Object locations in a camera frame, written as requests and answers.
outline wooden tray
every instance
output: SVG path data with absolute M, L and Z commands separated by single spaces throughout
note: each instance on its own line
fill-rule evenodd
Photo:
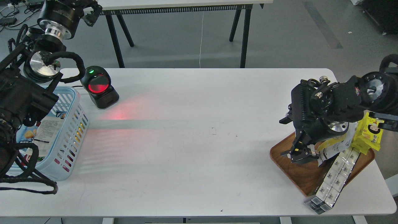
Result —
M 291 163 L 289 158 L 281 156 L 281 152 L 289 150 L 292 146 L 295 134 L 292 133 L 284 140 L 271 148 L 269 155 L 275 164 L 288 176 L 288 178 L 306 195 L 310 194 L 317 188 L 319 178 L 325 172 L 326 163 L 318 167 L 318 162 L 310 162 L 307 164 Z M 352 170 L 346 184 L 348 184 L 359 172 L 361 172 L 372 160 L 375 159 L 375 153 L 372 149 L 367 155 L 361 154 Z

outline blue plastic basket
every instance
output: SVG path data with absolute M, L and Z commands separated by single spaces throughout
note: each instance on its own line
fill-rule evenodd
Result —
M 63 112 L 66 113 L 65 121 L 48 155 L 36 165 L 36 169 L 51 180 L 61 181 L 67 179 L 73 170 L 89 120 L 79 104 L 80 95 L 74 88 L 59 86 L 54 93 L 59 99 L 47 116 L 55 117 L 57 112 Z M 17 142 L 25 129 L 22 127 L 18 131 Z M 20 173 L 21 169 L 14 163 L 7 174 L 15 176 Z

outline table leg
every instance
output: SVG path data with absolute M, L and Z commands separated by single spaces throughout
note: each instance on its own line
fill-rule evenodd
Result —
M 281 224 L 292 224 L 292 220 L 289 216 L 279 217 Z
M 352 216 L 354 219 L 355 224 L 368 224 L 365 219 L 365 216 Z
M 124 22 L 122 15 L 116 15 L 117 19 L 119 20 L 120 26 L 122 26 L 123 32 L 126 35 L 127 41 L 129 42 L 130 47 L 134 47 L 133 39 L 131 39 L 131 35 L 129 29 L 127 29 L 126 23 Z
M 114 221 L 115 221 L 115 218 L 103 218 L 102 224 L 113 224 Z
M 113 48 L 115 49 L 117 62 L 119 64 L 119 68 L 125 68 L 123 62 L 123 56 L 120 51 L 119 41 L 117 40 L 115 25 L 113 24 L 112 15 L 106 15 L 106 22 L 108 23 L 109 33 L 111 34 Z
M 235 12 L 234 23 L 232 23 L 231 34 L 229 35 L 230 42 L 234 41 L 235 31 L 236 31 L 236 27 L 238 26 L 238 21 L 239 21 L 241 11 L 242 11 L 242 9 L 237 9 Z
M 250 27 L 250 16 L 252 14 L 251 7 L 245 9 L 245 22 L 243 26 L 243 41 L 242 41 L 242 54 L 240 56 L 240 68 L 244 68 L 246 65 L 246 52 L 248 49 L 248 38 L 249 38 L 249 27 Z

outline yellow snack package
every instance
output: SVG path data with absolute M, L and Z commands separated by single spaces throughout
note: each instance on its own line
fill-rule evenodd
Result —
M 377 127 L 379 123 L 384 123 L 384 121 L 370 118 L 369 113 L 366 113 L 365 117 L 358 122 L 358 128 L 351 146 L 365 155 L 369 148 L 379 151 L 381 136 L 383 135 L 383 129 Z

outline white cable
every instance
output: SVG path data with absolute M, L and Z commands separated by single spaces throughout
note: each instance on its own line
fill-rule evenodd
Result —
M 200 38 L 200 51 L 199 51 L 199 68 L 200 68 L 200 56 L 201 56 L 201 53 L 202 53 L 202 40 L 203 40 L 203 18 L 205 17 L 205 12 L 203 11 L 203 14 L 202 14 L 202 36 L 201 36 L 201 38 Z
M 8 8 L 8 6 L 4 7 L 0 12 L 4 11 L 4 9 Z

